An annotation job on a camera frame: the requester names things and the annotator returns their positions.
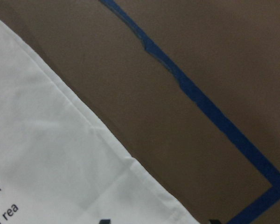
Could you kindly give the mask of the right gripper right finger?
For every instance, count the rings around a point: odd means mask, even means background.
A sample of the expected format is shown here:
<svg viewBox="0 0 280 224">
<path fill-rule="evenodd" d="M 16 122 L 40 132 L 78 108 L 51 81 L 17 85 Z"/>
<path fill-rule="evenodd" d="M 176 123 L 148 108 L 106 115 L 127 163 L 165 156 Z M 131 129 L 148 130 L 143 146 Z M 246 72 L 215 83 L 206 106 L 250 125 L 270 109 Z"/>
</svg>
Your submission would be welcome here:
<svg viewBox="0 0 280 224">
<path fill-rule="evenodd" d="M 221 224 L 221 222 L 219 220 L 216 220 L 216 219 L 210 219 L 208 224 Z"/>
</svg>

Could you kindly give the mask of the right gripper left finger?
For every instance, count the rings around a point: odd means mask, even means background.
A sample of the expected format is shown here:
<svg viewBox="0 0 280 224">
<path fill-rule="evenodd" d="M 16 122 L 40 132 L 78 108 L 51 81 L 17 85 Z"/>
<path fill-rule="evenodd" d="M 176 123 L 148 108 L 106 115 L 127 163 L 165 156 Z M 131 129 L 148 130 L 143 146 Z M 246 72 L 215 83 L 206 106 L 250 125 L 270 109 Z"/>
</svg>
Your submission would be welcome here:
<svg viewBox="0 0 280 224">
<path fill-rule="evenodd" d="M 111 224 L 111 219 L 101 219 L 99 224 Z"/>
</svg>

